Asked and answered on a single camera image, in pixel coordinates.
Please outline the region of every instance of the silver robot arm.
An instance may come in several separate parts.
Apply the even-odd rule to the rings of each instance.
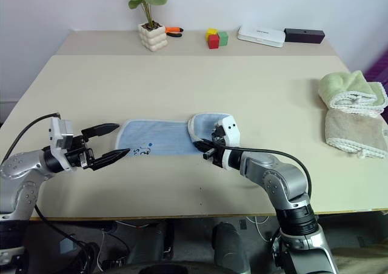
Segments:
[[[42,150],[18,153],[0,165],[0,272],[27,271],[28,258],[22,240],[28,221],[38,199],[41,184],[61,171],[76,167],[97,170],[116,162],[129,149],[114,150],[95,159],[86,142],[94,136],[105,135],[119,127],[101,124],[73,137],[71,122],[52,118],[50,146]]]
[[[239,170],[267,192],[280,224],[280,236],[272,247],[277,266],[292,274],[338,274],[306,193],[306,177],[297,167],[272,154],[234,150],[231,146],[238,146],[239,136],[234,118],[228,116],[215,124],[211,141],[202,140],[194,145],[204,152],[204,159],[213,158],[214,165],[226,170]]]

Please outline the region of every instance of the toy block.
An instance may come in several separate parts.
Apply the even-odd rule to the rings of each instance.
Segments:
[[[215,28],[209,28],[206,32],[206,41],[209,40],[210,35],[216,35],[216,34],[217,34],[217,30]]]
[[[227,45],[228,44],[228,34],[227,32],[218,32],[219,36],[219,45]]]
[[[209,48],[218,48],[219,46],[219,36],[218,35],[209,35],[209,40],[207,41]]]

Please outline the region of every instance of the stacked towels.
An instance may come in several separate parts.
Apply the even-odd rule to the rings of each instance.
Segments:
[[[319,82],[318,93],[329,108],[326,143],[361,158],[388,155],[383,120],[377,118],[388,105],[381,83],[367,82],[361,71],[331,73]]]

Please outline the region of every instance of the beige towel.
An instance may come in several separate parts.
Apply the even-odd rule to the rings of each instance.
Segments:
[[[383,121],[369,116],[330,109],[326,115],[326,143],[340,150],[358,153],[359,157],[388,155],[383,136]]]

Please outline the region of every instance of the table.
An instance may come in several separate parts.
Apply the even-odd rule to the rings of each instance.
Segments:
[[[51,112],[71,119],[75,133],[103,122],[226,112],[239,125],[242,146],[282,150],[305,163],[316,213],[388,208],[387,160],[358,159],[324,142],[327,109],[318,81],[347,70],[327,41],[272,48],[230,34],[228,46],[209,50],[198,40],[203,35],[185,32],[152,53],[136,33],[72,33],[0,129],[0,156],[27,123]],[[46,146],[48,127],[43,121],[31,128],[14,152]],[[116,134],[90,140],[96,156],[114,149]],[[62,172],[43,184],[38,205],[57,220],[275,213],[262,188],[201,155],[125,158],[95,172]]]

